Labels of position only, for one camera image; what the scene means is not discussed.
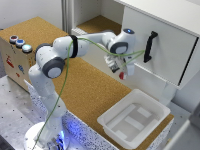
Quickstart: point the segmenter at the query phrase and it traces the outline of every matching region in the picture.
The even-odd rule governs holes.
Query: cabinet door
[[[144,63],[144,58],[140,57],[137,63],[178,85],[196,37],[128,7],[125,7],[122,28],[131,28],[135,31],[134,51],[145,50],[151,32],[158,33],[158,37],[153,39],[150,53],[152,59]]]

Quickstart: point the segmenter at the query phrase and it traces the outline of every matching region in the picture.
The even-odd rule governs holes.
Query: plastic container
[[[136,149],[170,109],[136,89],[101,115],[105,133],[125,149]]]

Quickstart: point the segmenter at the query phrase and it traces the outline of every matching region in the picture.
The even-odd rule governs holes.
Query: cabinet handle
[[[149,39],[147,41],[147,46],[146,46],[146,50],[144,54],[144,63],[147,63],[152,58],[150,56],[151,46],[152,46],[153,39],[157,36],[158,36],[158,33],[154,31],[151,32],[151,35],[149,36]]]

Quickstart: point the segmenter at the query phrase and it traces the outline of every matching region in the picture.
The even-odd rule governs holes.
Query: brown box
[[[11,45],[9,38],[12,35],[17,35],[20,39],[25,40],[26,44],[32,46],[33,52],[25,54],[15,45]],[[0,31],[0,51],[6,74],[25,90],[28,90],[24,79],[29,81],[28,70],[35,64],[37,46],[42,43],[51,44],[56,38],[66,35],[66,32],[39,17]]]

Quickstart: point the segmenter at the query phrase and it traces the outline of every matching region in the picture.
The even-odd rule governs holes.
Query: brown cork tabletop
[[[78,27],[88,33],[111,29],[116,34],[119,34],[121,30],[121,25],[111,20],[108,23],[108,19],[102,16],[96,17],[91,22],[88,21]],[[67,33],[36,17],[0,31],[0,37],[7,42],[9,42],[11,35],[18,35],[19,38],[24,39],[35,50],[41,43],[52,43],[56,38],[66,36]],[[57,93],[61,90],[65,74],[66,66],[61,76],[53,80]],[[70,59],[69,62],[68,79],[61,98],[72,113],[119,149],[123,149],[104,133],[103,127],[97,123],[97,118],[130,92],[131,89],[81,58],[74,58]],[[148,148],[172,119],[173,115],[169,115],[137,150]]]

